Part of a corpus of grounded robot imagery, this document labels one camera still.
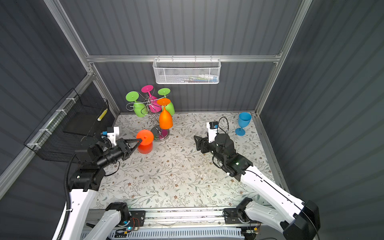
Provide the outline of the orange plastic wine glass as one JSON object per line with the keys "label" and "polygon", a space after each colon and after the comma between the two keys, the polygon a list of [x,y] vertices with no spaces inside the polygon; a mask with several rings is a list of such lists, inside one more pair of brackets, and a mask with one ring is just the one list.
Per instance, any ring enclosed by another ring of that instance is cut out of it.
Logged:
{"label": "orange plastic wine glass", "polygon": [[162,112],[159,116],[159,126],[164,130],[169,130],[173,127],[172,116],[166,109],[166,106],[168,106],[170,103],[171,101],[166,98],[157,100],[157,104],[162,107]]}

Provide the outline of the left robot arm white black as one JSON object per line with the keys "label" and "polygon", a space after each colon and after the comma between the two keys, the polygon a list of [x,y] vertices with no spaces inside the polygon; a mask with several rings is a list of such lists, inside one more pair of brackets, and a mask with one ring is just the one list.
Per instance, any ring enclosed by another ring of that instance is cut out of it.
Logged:
{"label": "left robot arm white black", "polygon": [[[105,168],[119,160],[128,159],[141,142],[142,139],[118,139],[112,147],[95,137],[87,137],[80,142],[72,156],[72,159],[79,160],[79,168],[70,176],[72,161],[69,161],[65,171],[66,203],[53,235],[54,240],[80,239],[91,203],[106,177]],[[128,231],[133,229],[133,218],[126,203],[109,204],[86,239],[105,240],[115,227]]]}

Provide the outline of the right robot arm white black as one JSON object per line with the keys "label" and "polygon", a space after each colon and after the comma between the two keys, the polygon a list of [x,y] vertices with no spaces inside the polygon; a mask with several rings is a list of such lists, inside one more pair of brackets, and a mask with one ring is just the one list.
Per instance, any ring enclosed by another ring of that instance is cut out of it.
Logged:
{"label": "right robot arm white black", "polygon": [[214,141],[194,136],[197,151],[211,153],[218,168],[227,175],[255,190],[271,207],[244,198],[237,206],[240,221],[258,221],[282,233],[287,240],[313,240],[321,227],[319,207],[289,194],[268,179],[246,157],[237,153],[227,134],[217,134]]}

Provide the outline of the blue plastic wine glass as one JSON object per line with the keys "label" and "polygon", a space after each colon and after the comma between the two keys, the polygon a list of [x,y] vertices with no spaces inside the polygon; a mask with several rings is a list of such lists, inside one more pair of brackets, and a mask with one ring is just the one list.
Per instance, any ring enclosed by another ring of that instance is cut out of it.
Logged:
{"label": "blue plastic wine glass", "polygon": [[238,124],[239,128],[235,130],[236,135],[238,136],[244,136],[246,134],[245,127],[247,127],[252,119],[252,116],[250,113],[240,113]]}

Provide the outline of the red plastic wine glass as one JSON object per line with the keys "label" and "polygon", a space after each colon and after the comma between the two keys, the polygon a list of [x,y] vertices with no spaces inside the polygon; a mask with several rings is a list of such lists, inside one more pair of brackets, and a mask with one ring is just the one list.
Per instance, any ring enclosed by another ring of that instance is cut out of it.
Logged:
{"label": "red plastic wine glass", "polygon": [[154,135],[149,130],[142,130],[138,132],[137,139],[141,139],[138,150],[141,154],[149,154],[153,150]]}

